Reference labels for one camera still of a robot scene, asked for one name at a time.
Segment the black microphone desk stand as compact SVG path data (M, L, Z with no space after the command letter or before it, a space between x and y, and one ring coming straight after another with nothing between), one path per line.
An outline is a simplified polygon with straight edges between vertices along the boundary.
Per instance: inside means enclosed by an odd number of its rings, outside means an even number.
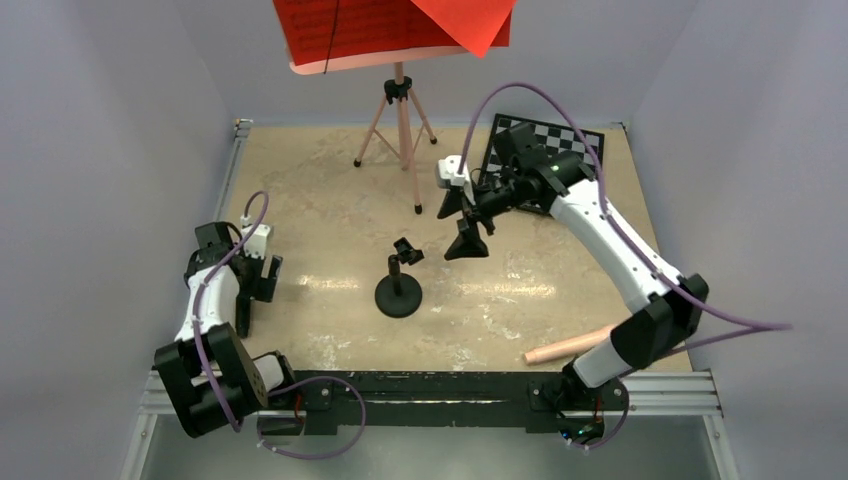
M388 274L375 288L374 300L378 309L391 318L405 318L415 313L423 300L420 283L401 271L402 265L414 265L424 259L423 251L414 248L401 237L393 243L395 253L387 258Z

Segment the pink tripod music stand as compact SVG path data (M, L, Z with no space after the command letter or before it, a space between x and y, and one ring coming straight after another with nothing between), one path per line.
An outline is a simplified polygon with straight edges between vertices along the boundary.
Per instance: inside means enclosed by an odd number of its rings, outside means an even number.
M400 168L411 173L413 208L414 212L420 215L423 213L423 204L416 170L416 149L423 135L427 136L432 145L438 143L438 138L421 106L412 79L404 72L404 64L409 61L458 55L464 51L465 49L461 46L416 47L342 56L301 64L290 60L289 68L294 73L305 76L385 64L390 64L393 67L393 76L383 84L383 95L359 151L354 157L353 164L356 168L362 166L371 140L374 137L378 138L398 158ZM397 110L397 146L393 146L378 130L378 123L383 111L389 105L395 106Z

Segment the red sheet music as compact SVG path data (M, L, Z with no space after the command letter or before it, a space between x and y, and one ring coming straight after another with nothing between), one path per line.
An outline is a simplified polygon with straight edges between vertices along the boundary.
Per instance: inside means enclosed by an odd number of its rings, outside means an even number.
M516 0L414 0L459 46L478 58L508 47Z
M296 65L451 41L411 1L281 0L273 5Z

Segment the black microphone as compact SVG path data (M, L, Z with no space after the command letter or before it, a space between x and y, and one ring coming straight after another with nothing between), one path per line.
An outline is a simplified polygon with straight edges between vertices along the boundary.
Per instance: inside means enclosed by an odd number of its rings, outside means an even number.
M235 330L239 338L249 336L253 298L249 294L239 293L235 305Z

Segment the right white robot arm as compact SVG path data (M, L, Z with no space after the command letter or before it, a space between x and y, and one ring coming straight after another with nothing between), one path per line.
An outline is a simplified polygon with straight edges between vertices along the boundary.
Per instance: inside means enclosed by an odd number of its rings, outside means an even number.
M709 289L698 274L683 276L639 238L600 192L598 171L574 152L551 155L522 123L495 141L501 180L472 181L461 156L438 161L437 184L446 196L438 213L455 213L458 236L447 260L484 258L478 228L492 234L495 216L535 203L564 224L613 281L630 317L563 369L561 392L576 407L596 399L601 386L631 370L650 366L697 330Z

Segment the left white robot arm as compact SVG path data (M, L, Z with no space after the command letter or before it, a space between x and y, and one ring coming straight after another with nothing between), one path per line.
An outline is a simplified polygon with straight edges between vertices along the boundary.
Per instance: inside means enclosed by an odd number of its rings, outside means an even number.
M286 357L274 351L252 358L242 343L253 304L274 297L283 260L267 254L272 232L248 219L239 226L211 222L195 230L198 248L184 273L190 297L183 324L153 360L192 438L240 424L268 404L284 409L297 399L298 382Z

